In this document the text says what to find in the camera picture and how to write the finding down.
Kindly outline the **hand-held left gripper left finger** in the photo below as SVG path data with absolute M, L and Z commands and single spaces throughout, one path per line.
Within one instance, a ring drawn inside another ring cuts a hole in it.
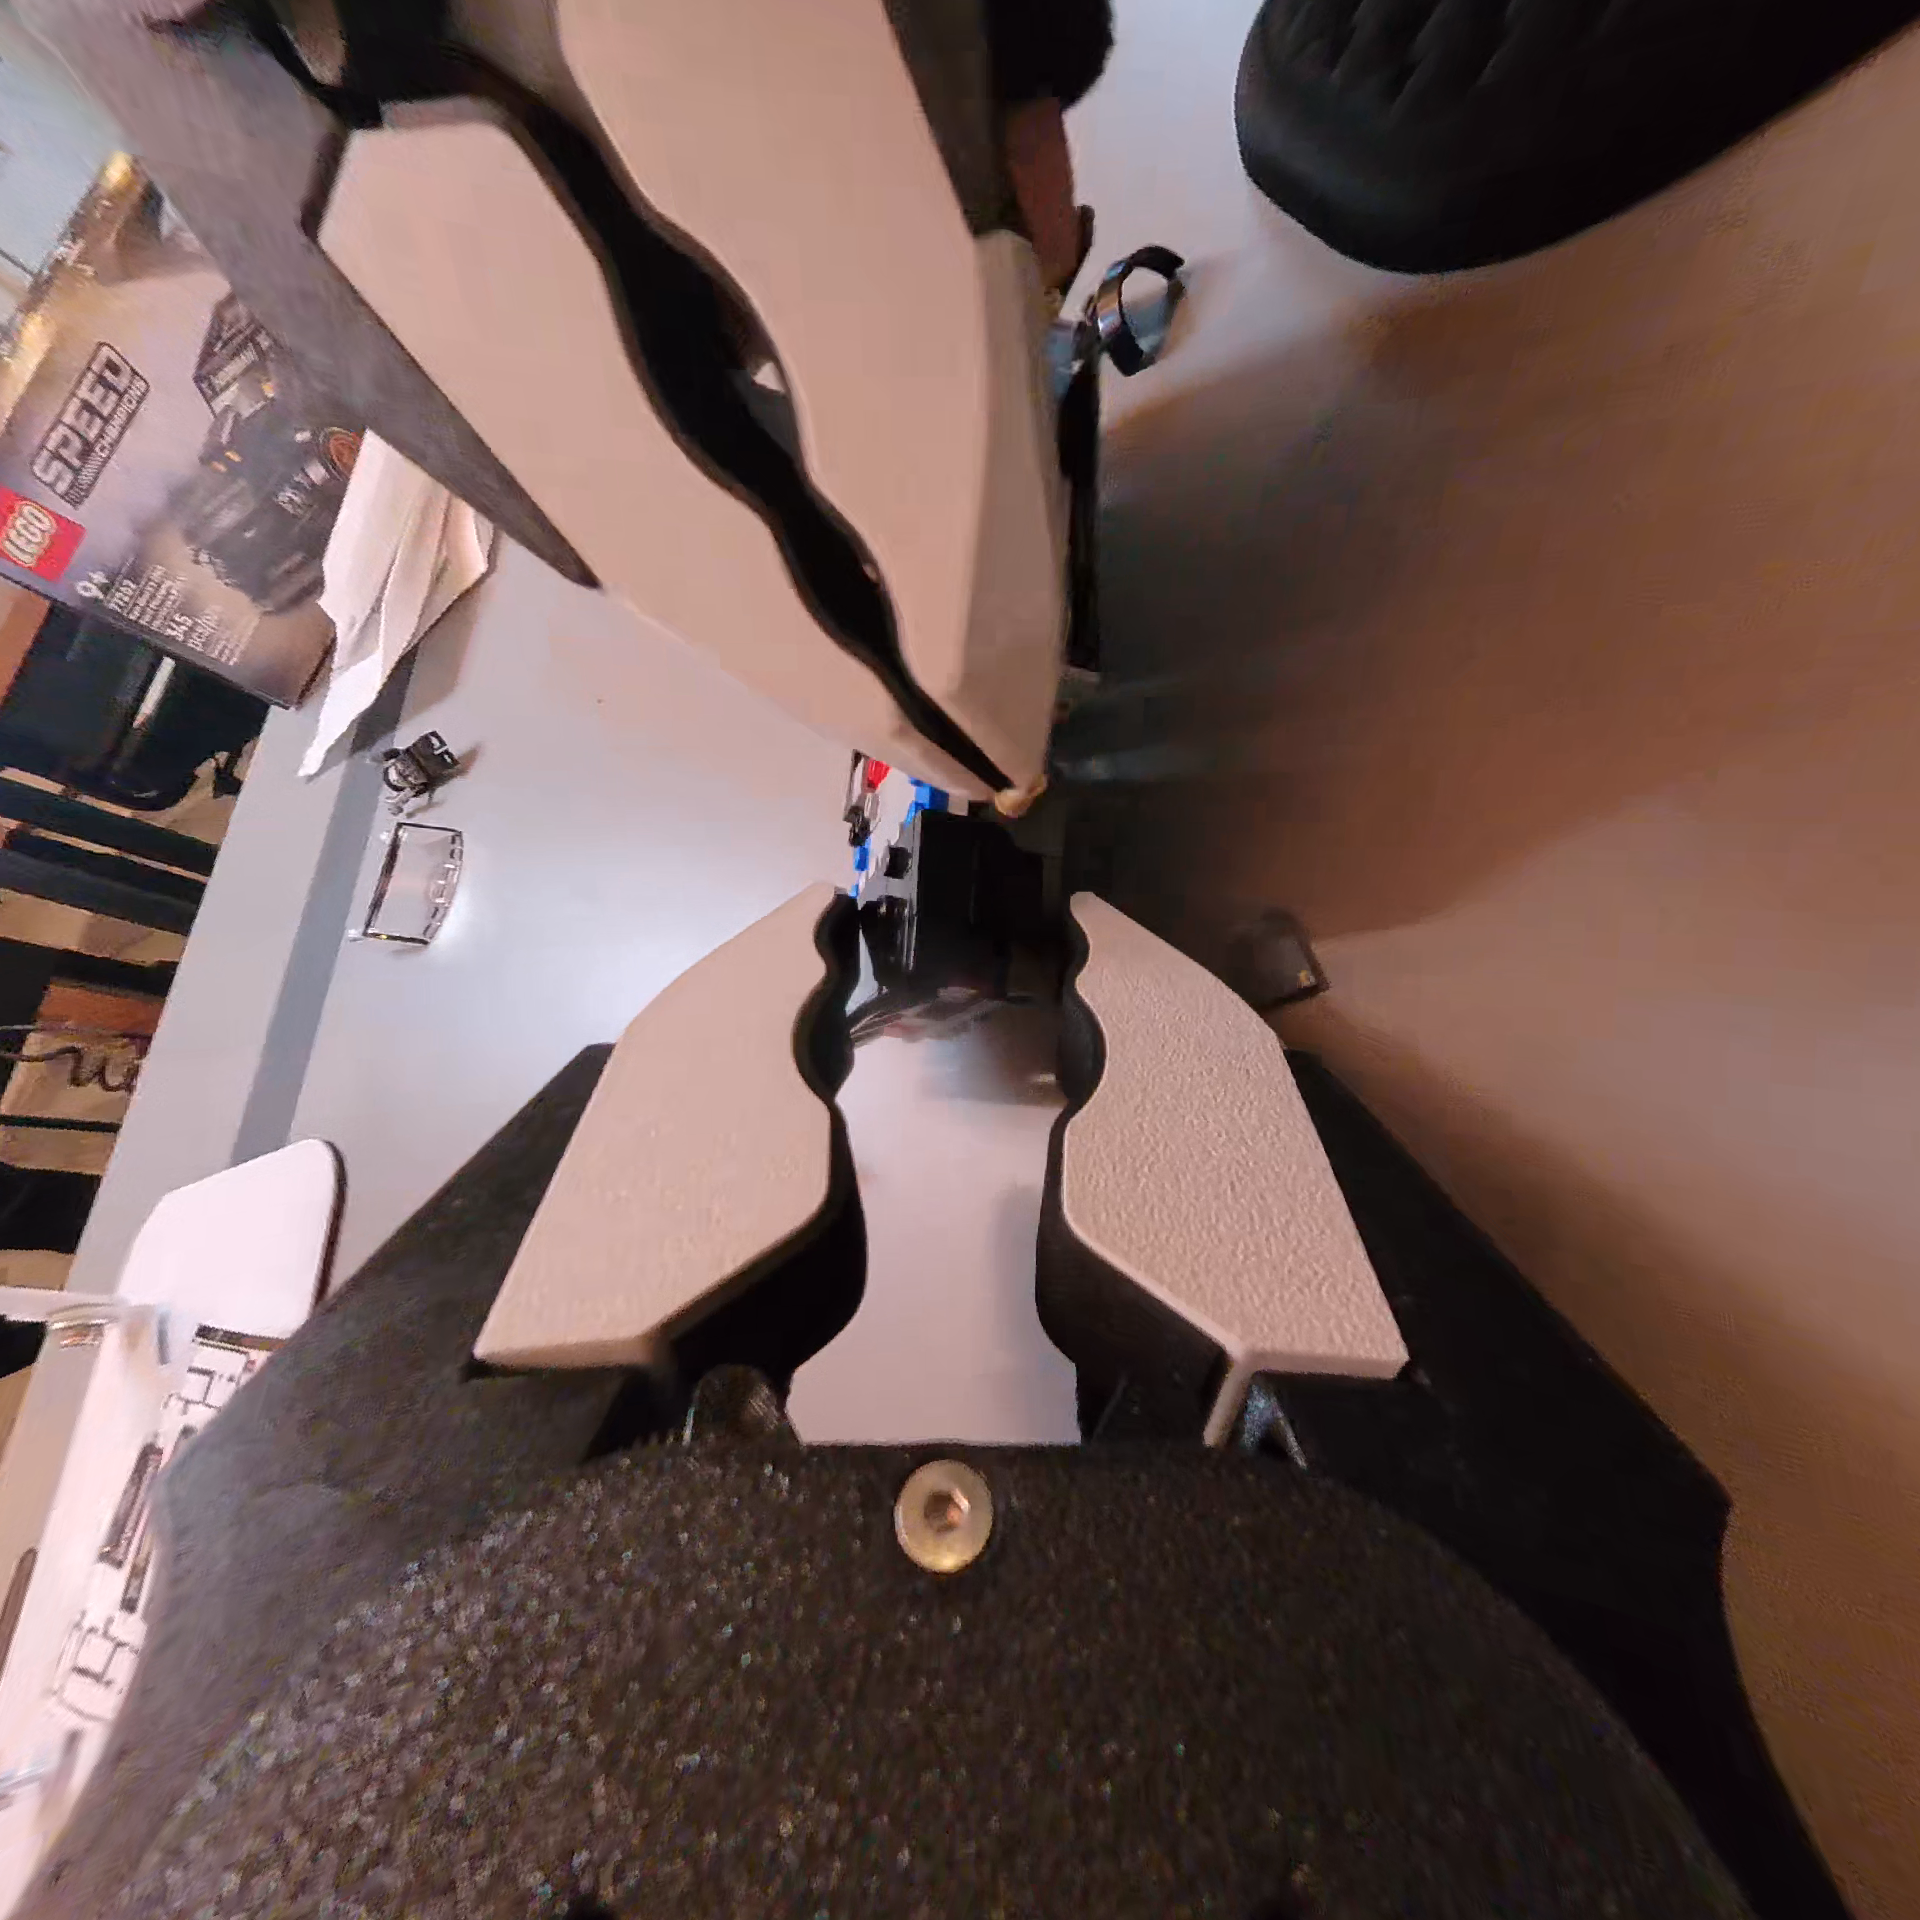
M 612 1045 L 474 1341 L 491 1374 L 745 1360 L 788 1381 L 849 1322 L 865 1221 L 837 1103 L 857 905 L 801 888 Z

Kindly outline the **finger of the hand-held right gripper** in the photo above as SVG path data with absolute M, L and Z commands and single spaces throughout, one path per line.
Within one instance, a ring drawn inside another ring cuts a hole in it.
M 1045 785 L 1068 482 L 1001 114 L 1077 104 L 1103 5 L 553 5 L 603 151 L 762 327 L 801 480 L 914 688 Z
M 842 747 L 977 799 L 1020 785 L 914 688 L 874 573 L 850 563 L 852 621 L 821 607 L 762 503 L 677 438 L 514 128 L 445 106 L 352 133 L 321 247 L 615 599 Z

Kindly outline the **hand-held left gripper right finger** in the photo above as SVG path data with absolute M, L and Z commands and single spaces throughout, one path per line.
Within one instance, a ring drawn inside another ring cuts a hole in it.
M 1399 1378 L 1408 1343 L 1280 1038 L 1096 894 L 1069 934 L 1036 1295 L 1082 1438 L 1220 1449 L 1265 1378 Z

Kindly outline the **black wheel arch brick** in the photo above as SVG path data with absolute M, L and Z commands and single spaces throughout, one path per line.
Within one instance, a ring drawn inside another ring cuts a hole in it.
M 1224 976 L 1263 1014 L 1316 999 L 1331 984 L 1306 923 L 1277 907 L 1235 925 Z

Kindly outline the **black toy brick car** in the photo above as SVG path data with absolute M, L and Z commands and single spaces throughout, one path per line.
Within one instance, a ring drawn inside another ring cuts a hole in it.
M 844 822 L 875 994 L 859 1038 L 1056 1001 L 1068 966 L 1068 811 L 967 799 L 852 754 Z

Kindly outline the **person's right forearm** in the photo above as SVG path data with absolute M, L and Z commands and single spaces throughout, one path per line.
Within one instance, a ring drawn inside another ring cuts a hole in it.
M 1240 158 L 1340 255 L 1467 272 L 1685 179 L 1916 13 L 1916 1 L 1266 1 L 1240 54 Z

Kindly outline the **dark toy set box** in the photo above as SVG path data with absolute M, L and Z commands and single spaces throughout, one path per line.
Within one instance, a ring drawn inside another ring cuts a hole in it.
M 298 705 L 362 438 L 115 152 L 4 319 L 4 582 Z

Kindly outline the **white paper bag pile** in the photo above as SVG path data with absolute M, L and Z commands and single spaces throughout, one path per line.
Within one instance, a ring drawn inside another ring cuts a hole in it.
M 490 576 L 495 551 L 491 519 L 367 432 L 322 555 L 331 651 L 301 779 L 352 739 L 421 637 Z

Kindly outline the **clear toy windshield piece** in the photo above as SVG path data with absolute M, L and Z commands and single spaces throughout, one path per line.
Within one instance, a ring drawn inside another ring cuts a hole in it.
M 464 832 L 400 819 L 381 841 L 367 909 L 347 925 L 352 944 L 421 951 L 436 941 L 464 875 Z

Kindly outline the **white book stand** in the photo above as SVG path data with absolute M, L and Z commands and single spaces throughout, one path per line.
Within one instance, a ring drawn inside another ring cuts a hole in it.
M 132 1233 L 113 1291 L 48 1313 L 45 1346 L 132 1333 L 161 1361 L 204 1336 L 277 1346 L 324 1295 L 344 1197 L 344 1159 L 317 1138 L 173 1187 Z

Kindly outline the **white sticker sheet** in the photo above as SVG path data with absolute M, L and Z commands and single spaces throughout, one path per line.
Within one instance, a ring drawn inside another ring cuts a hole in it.
M 127 1705 L 153 1603 L 155 1487 L 173 1458 L 225 1410 L 287 1338 L 199 1326 L 179 1378 L 165 1385 L 119 1483 L 51 1682 L 61 1727 L 100 1735 Z

